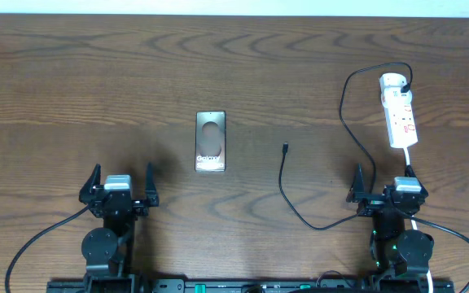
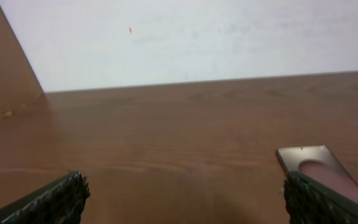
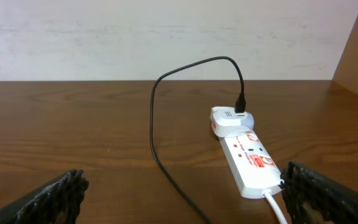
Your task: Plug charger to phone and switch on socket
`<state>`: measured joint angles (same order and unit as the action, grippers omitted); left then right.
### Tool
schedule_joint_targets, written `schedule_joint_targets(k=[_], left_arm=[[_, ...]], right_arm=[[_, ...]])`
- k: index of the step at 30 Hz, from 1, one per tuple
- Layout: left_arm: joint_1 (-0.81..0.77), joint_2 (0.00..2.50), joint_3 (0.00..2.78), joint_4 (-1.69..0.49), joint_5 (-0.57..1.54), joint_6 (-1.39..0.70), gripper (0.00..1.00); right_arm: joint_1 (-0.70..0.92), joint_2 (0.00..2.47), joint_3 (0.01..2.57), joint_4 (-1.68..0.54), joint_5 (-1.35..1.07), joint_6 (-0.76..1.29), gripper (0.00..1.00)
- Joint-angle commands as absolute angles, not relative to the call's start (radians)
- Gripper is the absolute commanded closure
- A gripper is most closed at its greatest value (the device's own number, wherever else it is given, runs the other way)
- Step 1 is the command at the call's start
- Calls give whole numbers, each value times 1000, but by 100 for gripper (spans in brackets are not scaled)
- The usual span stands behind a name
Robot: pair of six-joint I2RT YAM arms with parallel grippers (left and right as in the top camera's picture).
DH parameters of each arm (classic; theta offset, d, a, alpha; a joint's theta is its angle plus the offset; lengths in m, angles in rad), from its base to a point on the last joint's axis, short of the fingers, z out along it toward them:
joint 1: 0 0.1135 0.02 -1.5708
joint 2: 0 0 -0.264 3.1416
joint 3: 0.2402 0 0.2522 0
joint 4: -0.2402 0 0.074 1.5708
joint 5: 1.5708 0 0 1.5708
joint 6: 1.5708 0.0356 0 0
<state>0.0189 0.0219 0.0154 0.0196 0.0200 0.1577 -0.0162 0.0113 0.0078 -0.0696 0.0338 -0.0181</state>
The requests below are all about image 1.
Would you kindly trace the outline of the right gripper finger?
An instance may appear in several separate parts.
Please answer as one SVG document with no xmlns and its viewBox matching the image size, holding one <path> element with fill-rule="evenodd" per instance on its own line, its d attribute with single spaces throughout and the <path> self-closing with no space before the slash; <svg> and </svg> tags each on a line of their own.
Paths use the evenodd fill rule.
<svg viewBox="0 0 469 293">
<path fill-rule="evenodd" d="M 350 186 L 348 195 L 349 196 L 363 196 L 365 194 L 365 187 L 364 187 L 364 179 L 362 173 L 362 165 L 358 164 L 354 175 L 353 175 L 353 182 Z"/>
<path fill-rule="evenodd" d="M 418 182 L 419 186 L 421 187 L 421 191 L 426 190 L 423 183 L 415 175 L 415 172 L 410 164 L 405 167 L 405 176 L 414 178 Z"/>
</svg>

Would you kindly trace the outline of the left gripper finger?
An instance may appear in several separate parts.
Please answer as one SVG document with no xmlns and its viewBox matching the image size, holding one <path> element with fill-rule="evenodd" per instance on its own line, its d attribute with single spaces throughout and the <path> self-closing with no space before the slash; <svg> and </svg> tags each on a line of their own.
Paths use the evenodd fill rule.
<svg viewBox="0 0 469 293">
<path fill-rule="evenodd" d="M 146 197 L 157 196 L 156 185 L 154 183 L 153 169 L 152 169 L 151 163 L 147 165 L 144 192 L 145 192 Z"/>
<path fill-rule="evenodd" d="M 100 185 L 101 165 L 96 164 L 85 184 L 80 189 L 80 196 L 90 196 L 95 193 L 96 186 Z"/>
</svg>

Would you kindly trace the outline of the Galaxy smartphone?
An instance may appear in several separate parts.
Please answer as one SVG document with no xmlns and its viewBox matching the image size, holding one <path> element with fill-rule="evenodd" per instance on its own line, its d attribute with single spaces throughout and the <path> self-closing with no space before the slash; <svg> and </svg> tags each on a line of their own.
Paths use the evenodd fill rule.
<svg viewBox="0 0 469 293">
<path fill-rule="evenodd" d="M 195 171 L 226 170 L 226 112 L 197 112 L 195 120 Z"/>
</svg>

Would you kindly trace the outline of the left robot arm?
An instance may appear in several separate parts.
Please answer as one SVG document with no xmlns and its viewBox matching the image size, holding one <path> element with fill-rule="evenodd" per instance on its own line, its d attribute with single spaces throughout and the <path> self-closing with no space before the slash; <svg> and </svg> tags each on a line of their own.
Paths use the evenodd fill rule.
<svg viewBox="0 0 469 293">
<path fill-rule="evenodd" d="M 160 203 L 152 165 L 147 166 L 143 199 L 132 198 L 129 175 L 110 175 L 104 183 L 100 179 L 101 166 L 96 164 L 79 193 L 79 201 L 103 220 L 103 226 L 91 230 L 81 242 L 81 254 L 86 261 L 82 291 L 150 292 L 150 282 L 132 273 L 130 266 L 135 223 Z"/>
</svg>

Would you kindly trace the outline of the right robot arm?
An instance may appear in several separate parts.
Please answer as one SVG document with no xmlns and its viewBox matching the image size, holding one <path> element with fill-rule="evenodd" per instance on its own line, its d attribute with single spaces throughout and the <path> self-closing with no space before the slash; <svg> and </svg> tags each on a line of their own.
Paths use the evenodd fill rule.
<svg viewBox="0 0 469 293">
<path fill-rule="evenodd" d="M 357 204 L 358 216 L 372 219 L 370 253 L 377 265 L 362 281 L 363 286 L 382 292 L 428 291 L 423 279 L 429 270 L 433 237 L 405 227 L 405 220 L 419 211 L 427 197 L 410 166 L 380 194 L 366 191 L 362 168 L 356 168 L 347 201 Z"/>
</svg>

